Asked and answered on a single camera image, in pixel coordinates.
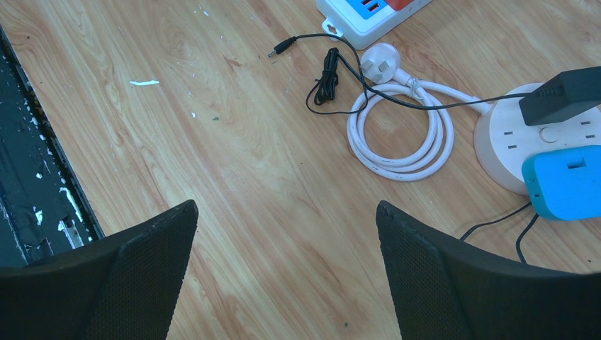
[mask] blue plug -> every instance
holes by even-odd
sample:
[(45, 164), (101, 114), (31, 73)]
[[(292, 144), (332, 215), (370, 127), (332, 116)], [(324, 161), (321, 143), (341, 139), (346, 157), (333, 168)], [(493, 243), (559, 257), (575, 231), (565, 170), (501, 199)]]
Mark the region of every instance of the blue plug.
[(548, 220), (601, 217), (601, 145), (536, 154), (522, 165), (532, 206)]

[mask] black cable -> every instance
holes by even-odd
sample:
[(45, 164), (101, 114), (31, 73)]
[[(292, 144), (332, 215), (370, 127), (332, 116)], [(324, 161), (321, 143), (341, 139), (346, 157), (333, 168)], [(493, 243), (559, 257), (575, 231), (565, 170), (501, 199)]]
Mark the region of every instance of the black cable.
[(522, 212), (523, 210), (525, 210), (526, 208), (528, 208), (530, 205), (532, 205), (532, 202), (528, 202), (526, 205), (524, 205), (523, 207), (521, 207), (520, 209), (510, 213), (507, 216), (501, 217), (500, 219), (496, 220), (496, 221), (492, 221), (492, 222), (486, 222), (486, 223), (481, 223), (479, 225), (474, 225), (473, 227), (471, 227), (459, 240), (461, 241), (465, 241), (469, 235), (471, 235), (471, 233), (475, 232), (476, 229), (480, 228), (480, 227), (485, 227), (486, 225), (494, 225), (496, 223), (502, 222), (514, 215), (519, 214), (520, 212)]
[[(401, 101), (397, 98), (389, 96), (388, 94), (386, 94), (384, 92), (374, 90), (371, 86), (369, 86), (369, 84), (367, 84), (367, 81), (365, 80), (363, 71), (361, 70), (361, 60), (359, 59), (359, 55), (357, 54), (355, 47), (353, 47), (353, 45), (351, 45), (351, 43), (348, 40), (346, 40), (342, 37), (339, 37), (337, 35), (328, 34), (328, 33), (304, 34), (304, 35), (297, 35), (295, 37), (288, 38), (288, 39), (284, 40), (283, 42), (280, 42), (278, 45), (276, 45), (274, 47), (274, 51), (269, 53), (268, 57), (273, 57), (274, 55), (281, 54), (282, 52), (287, 50), (290, 46), (292, 46), (292, 44), (294, 44), (294, 42), (297, 41), (298, 39), (315, 38), (315, 37), (328, 37), (328, 38), (334, 38), (334, 39), (338, 39), (338, 40), (342, 41), (344, 44), (346, 44), (348, 47), (350, 47), (351, 51), (353, 52), (356, 63), (357, 63), (357, 68), (359, 70), (359, 72), (357, 72), (350, 65), (350, 63), (348, 63), (348, 61), (338, 52), (338, 49), (332, 48), (328, 51), (326, 58), (324, 60), (324, 70), (322, 72), (322, 78), (315, 80), (317, 82), (317, 84), (311, 89), (311, 91), (309, 92), (309, 94), (307, 95), (307, 98), (305, 100), (305, 104), (306, 104), (307, 108), (311, 112), (317, 113), (319, 115), (334, 115), (334, 114), (339, 114), (339, 113), (354, 114), (354, 113), (359, 113), (359, 112), (363, 111), (363, 109), (365, 109), (365, 107), (367, 107), (367, 103), (369, 101), (369, 96), (367, 94), (368, 90), (383, 97), (384, 99), (386, 99), (388, 101), (395, 103), (395, 104), (405, 106), (407, 108), (413, 108), (415, 110), (424, 110), (424, 111), (425, 110), (426, 111), (440, 110), (443, 108), (455, 108), (458, 106), (467, 106), (467, 105), (478, 104), (478, 103), (487, 103), (489, 101), (499, 101), (502, 99), (509, 99), (509, 98), (521, 98), (521, 97), (525, 97), (526, 95), (529, 94), (529, 93), (514, 93), (514, 94), (509, 94), (506, 96), (498, 96), (498, 97), (494, 97), (494, 98), (483, 99), (481, 101), (472, 101), (469, 103), (453, 103), (453, 104), (448, 104), (448, 105), (443, 105), (443, 106), (422, 106), (422, 105), (418, 105), (418, 104), (408, 103), (406, 101)], [(365, 95), (365, 101), (364, 101), (363, 105), (361, 105), (361, 107), (355, 111), (320, 112), (320, 111), (313, 110), (309, 106), (309, 99), (310, 99), (311, 95), (315, 92), (316, 89), (319, 89), (322, 91), (318, 91), (316, 93), (315, 98), (313, 99), (313, 103), (315, 103), (315, 105), (318, 105), (318, 106), (322, 105), (324, 103), (327, 103), (328, 101), (333, 100), (333, 98), (336, 97), (335, 87), (336, 87), (336, 85), (338, 85), (338, 75), (336, 74), (336, 63), (337, 63), (338, 59), (340, 59), (344, 63), (345, 67), (353, 74), (353, 76), (355, 76), (355, 78), (357, 78), (359, 80), (359, 82), (361, 82), (361, 85), (363, 87), (363, 93)]]
[(523, 264), (528, 264), (528, 263), (526, 262), (526, 259), (524, 258), (524, 254), (522, 254), (522, 248), (520, 247), (520, 243), (522, 243), (522, 239), (524, 238), (526, 233), (532, 228), (534, 223), (537, 222), (538, 219), (539, 219), (539, 214), (534, 214), (534, 217), (532, 218), (532, 220), (530, 220), (530, 223), (528, 223), (526, 228), (524, 228), (522, 233), (517, 237), (517, 240), (515, 241), (515, 251), (517, 251), (517, 257), (519, 257), (519, 261), (522, 262)]

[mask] coiled white cable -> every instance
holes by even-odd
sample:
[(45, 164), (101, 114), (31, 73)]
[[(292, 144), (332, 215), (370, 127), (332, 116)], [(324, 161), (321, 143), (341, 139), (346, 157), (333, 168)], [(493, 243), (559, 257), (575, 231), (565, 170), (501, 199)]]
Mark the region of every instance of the coiled white cable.
[[(392, 81), (376, 85), (373, 89), (382, 91), (389, 96), (409, 96), (424, 106), (442, 106), (442, 103), (426, 90), (446, 94), (464, 103), (480, 100), (445, 85), (417, 80), (402, 69), (395, 71)], [(365, 119), (373, 106), (383, 99), (370, 91), (368, 91), (368, 97), (369, 102), (365, 109), (360, 113), (350, 115), (347, 122), (347, 137), (351, 149), (364, 166), (376, 174), (394, 181), (419, 181), (442, 168), (451, 156), (454, 144), (453, 122), (446, 109), (427, 111), (429, 118), (428, 133), (422, 146), (416, 152), (405, 158), (389, 159), (377, 155), (367, 145)], [(351, 111), (359, 110), (364, 102), (365, 96), (361, 94), (355, 101)], [(491, 105), (480, 103), (471, 105), (471, 107), (485, 115), (490, 110)], [(440, 156), (431, 163), (440, 152), (441, 147)]]

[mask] red switch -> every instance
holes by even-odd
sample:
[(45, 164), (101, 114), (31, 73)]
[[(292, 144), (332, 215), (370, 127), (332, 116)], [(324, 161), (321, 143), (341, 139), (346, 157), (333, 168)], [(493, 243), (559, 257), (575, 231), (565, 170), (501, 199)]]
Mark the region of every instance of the red switch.
[(413, 0), (386, 0), (386, 3), (388, 3), (395, 11), (400, 11), (412, 2)]

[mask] wood grain surface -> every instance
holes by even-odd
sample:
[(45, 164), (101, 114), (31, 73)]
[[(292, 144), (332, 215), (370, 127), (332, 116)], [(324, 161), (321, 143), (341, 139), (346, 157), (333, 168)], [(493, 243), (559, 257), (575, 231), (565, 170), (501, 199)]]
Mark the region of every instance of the wood grain surface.
[[(0, 23), (107, 234), (188, 198), (200, 209), (171, 339), (398, 339), (375, 211), (389, 200), (458, 237), (524, 204), (478, 164), (476, 114), (451, 111), (455, 149), (434, 176), (396, 183), (349, 151), (344, 116), (304, 107), (328, 39), (297, 42), (313, 0), (5, 0)], [(435, 0), (387, 34), (417, 77), (486, 98), (601, 64), (599, 0)], [(360, 87), (342, 67), (328, 110)], [(134, 86), (130, 81), (157, 80)], [(427, 116), (379, 104), (368, 142), (400, 157)], [(532, 211), (470, 242), (516, 259)], [(538, 222), (531, 264), (601, 271), (601, 223)]]

